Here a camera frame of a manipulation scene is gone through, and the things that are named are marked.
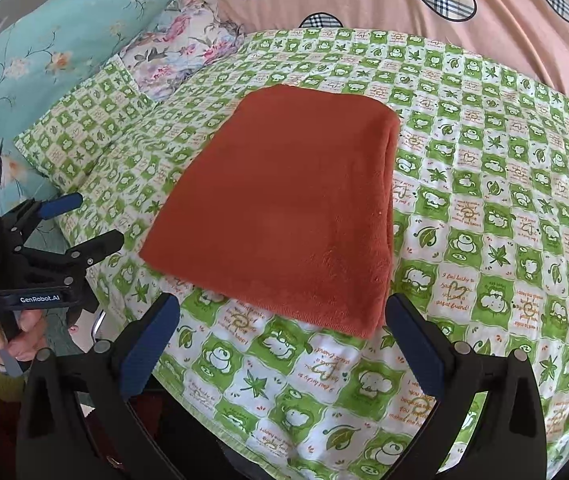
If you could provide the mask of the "rust orange knit sweater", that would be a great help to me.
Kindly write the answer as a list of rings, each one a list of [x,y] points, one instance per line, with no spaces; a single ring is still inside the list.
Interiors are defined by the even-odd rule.
[[[381,325],[397,114],[357,94],[249,93],[181,174],[141,248],[152,269],[330,330]]]

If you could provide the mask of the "metal chair leg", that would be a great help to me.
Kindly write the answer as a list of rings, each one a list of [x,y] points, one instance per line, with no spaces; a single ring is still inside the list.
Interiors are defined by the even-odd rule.
[[[90,337],[92,342],[97,342],[100,339],[101,326],[106,318],[106,311],[99,309],[94,317],[94,322],[92,322],[90,329]]]

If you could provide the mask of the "teal floral pillow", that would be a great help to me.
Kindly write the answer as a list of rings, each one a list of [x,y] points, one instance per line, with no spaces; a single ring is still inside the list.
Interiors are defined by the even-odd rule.
[[[136,36],[170,0],[48,0],[0,32],[0,204],[54,195],[14,138]]]

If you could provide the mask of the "white floral pillow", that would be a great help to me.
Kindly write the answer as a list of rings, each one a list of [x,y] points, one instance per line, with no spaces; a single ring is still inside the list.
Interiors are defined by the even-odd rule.
[[[242,27],[219,18],[214,4],[174,0],[120,58],[144,94],[164,101],[198,70],[237,52],[243,40]]]

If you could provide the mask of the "green white patterned bedsheet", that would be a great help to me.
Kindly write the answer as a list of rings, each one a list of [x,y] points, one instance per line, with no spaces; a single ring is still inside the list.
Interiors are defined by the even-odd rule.
[[[379,479],[433,408],[391,332],[350,337],[165,278],[139,252],[181,174],[249,92],[370,96],[401,120],[391,289],[451,340],[533,364],[549,474],[569,460],[569,98],[400,32],[255,32],[161,104],[121,61],[63,96],[16,148],[83,205],[73,244],[117,229],[89,281],[121,324],[163,290],[182,308],[155,377],[209,436],[278,479]]]

